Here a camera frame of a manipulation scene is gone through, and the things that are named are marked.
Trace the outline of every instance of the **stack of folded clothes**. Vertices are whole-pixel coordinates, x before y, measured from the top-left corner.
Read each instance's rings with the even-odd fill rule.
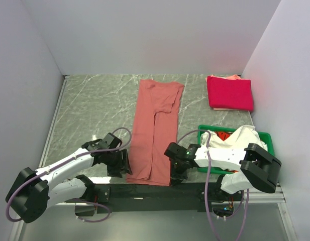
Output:
[[[251,80],[238,75],[226,78],[208,76],[206,83],[209,104],[214,110],[254,110]]]

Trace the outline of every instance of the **green plastic bin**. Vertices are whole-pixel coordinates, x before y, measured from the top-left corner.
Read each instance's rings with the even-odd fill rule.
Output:
[[[232,129],[232,128],[226,128],[226,127],[213,127],[213,126],[206,126],[206,125],[199,125],[198,126],[199,130],[209,130],[212,132],[234,132],[236,131],[236,129]],[[200,144],[200,136],[203,134],[204,132],[199,132],[197,135],[197,142],[198,144]],[[267,150],[269,153],[271,153],[272,155],[274,155],[274,148],[273,148],[273,143],[272,143],[272,138],[271,135],[269,133],[266,132],[258,132],[260,139],[267,145]],[[198,168],[198,170],[200,172],[207,172],[207,167],[202,167],[202,168]],[[219,167],[212,167],[211,168],[211,173],[216,173],[216,174],[231,174],[232,172],[226,172],[224,170],[222,170]]]

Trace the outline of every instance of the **folded pants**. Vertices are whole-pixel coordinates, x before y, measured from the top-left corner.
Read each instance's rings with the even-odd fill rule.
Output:
[[[164,155],[176,142],[178,111],[184,85],[141,80],[133,124],[127,182],[168,186],[170,161]]]

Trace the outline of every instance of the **wall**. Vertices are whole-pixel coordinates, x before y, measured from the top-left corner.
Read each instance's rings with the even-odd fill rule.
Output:
[[[5,196],[21,169],[38,167],[61,85],[22,2],[0,1],[0,241],[12,227]]]
[[[23,0],[63,74],[242,73],[280,0]]]
[[[253,121],[270,132],[281,185],[299,240],[310,240],[310,0],[282,0],[244,76]]]

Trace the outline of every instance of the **marble table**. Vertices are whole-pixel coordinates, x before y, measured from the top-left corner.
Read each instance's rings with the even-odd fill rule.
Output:
[[[208,74],[67,76],[41,167],[53,164],[83,143],[95,137],[103,138],[118,127],[132,130],[140,79],[177,81],[185,85],[179,109],[178,137],[197,129],[198,125],[228,128],[252,125],[249,112],[214,111],[209,107],[206,76]],[[125,131],[119,131],[117,135],[123,143],[128,140]],[[196,133],[181,141],[185,147],[192,143],[197,143]],[[103,164],[79,174],[95,183],[125,183],[125,178],[107,177],[107,167]],[[191,169],[187,182],[204,182],[205,177],[206,173]]]

